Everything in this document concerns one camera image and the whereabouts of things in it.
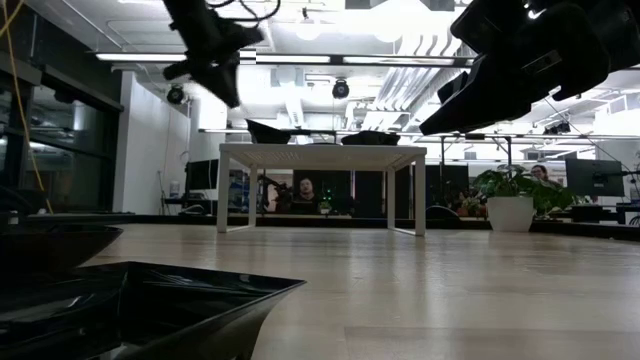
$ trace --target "wall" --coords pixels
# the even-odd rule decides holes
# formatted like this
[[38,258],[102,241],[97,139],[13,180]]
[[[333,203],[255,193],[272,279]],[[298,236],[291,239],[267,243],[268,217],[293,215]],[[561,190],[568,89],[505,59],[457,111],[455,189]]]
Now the wall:
[[165,193],[169,183],[185,185],[189,149],[189,119],[144,88],[132,72],[122,75],[114,211],[158,214],[160,178]]

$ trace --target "green leaves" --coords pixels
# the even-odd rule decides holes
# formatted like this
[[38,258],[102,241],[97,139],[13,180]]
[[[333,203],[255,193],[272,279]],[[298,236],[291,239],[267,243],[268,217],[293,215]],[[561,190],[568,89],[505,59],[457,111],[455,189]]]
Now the green leaves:
[[575,196],[559,184],[542,181],[520,165],[501,165],[497,170],[480,174],[474,187],[483,197],[529,196],[538,215],[546,216],[554,209],[565,209],[576,202]]

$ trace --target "yellow cable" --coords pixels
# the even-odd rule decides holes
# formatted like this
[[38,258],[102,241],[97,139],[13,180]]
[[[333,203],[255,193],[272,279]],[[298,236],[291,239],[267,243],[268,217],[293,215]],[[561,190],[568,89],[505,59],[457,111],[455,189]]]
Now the yellow cable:
[[[11,69],[13,70],[13,83],[16,88],[16,97],[18,98],[18,108],[20,109],[20,119],[22,119],[22,126],[24,127],[24,137],[27,140],[27,144],[29,144],[29,148],[31,148],[29,126],[27,125],[27,116],[24,113],[24,106],[22,106],[22,98],[20,97],[20,84],[18,83],[18,72],[16,71],[16,61],[15,61],[15,58],[13,57],[13,42],[11,41],[11,30],[9,30],[9,25],[11,25],[11,22],[13,21],[15,16],[18,14],[18,11],[20,10],[20,7],[22,7],[23,3],[24,3],[24,0],[21,0],[18,6],[16,7],[16,10],[13,12],[11,17],[9,17],[9,14],[7,13],[7,2],[5,1],[5,4],[3,7],[5,25],[2,29],[0,29],[0,37],[2,37],[5,31],[7,32],[7,41],[9,42],[9,58],[11,59]],[[38,171],[38,165],[36,164],[36,156],[33,150],[31,151],[31,162],[33,163],[33,170],[35,171],[36,178],[38,179],[38,185],[40,185],[40,191],[42,191],[42,193],[45,194],[45,199],[47,201],[47,208],[49,208],[49,213],[53,214],[53,209],[51,208],[51,202],[49,202],[49,197],[46,196],[47,192],[45,191],[44,185],[42,184],[42,178],[40,177],[40,172]]]
[[4,17],[4,26],[0,29],[0,38],[9,29],[9,26],[11,25],[13,20],[16,18],[16,16],[18,16],[18,12],[20,11],[20,8],[22,8],[22,5],[24,5],[24,0],[20,0],[20,2],[18,3],[18,6],[16,6],[16,9],[13,10],[13,14],[11,14],[11,16],[9,16],[9,18],[7,19],[7,16],[6,16],[7,0],[4,1],[5,17]]

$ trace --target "white plant pot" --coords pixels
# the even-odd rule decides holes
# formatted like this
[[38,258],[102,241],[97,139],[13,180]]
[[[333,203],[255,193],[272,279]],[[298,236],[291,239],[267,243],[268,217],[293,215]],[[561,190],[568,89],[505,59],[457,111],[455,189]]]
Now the white plant pot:
[[493,197],[487,203],[493,231],[528,232],[533,222],[533,199],[527,197]]

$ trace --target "person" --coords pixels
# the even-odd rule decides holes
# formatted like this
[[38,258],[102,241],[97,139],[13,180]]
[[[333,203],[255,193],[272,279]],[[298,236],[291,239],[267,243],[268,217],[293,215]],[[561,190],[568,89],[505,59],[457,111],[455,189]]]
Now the person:
[[291,211],[294,213],[317,214],[320,199],[313,191],[313,182],[308,177],[302,178],[298,193],[293,197]]
[[531,175],[536,177],[539,180],[546,181],[552,185],[562,187],[562,185],[556,181],[549,180],[549,171],[547,171],[547,167],[544,165],[535,165],[531,168]]
[[549,172],[544,165],[536,165],[531,168],[531,175],[542,181],[549,181]]

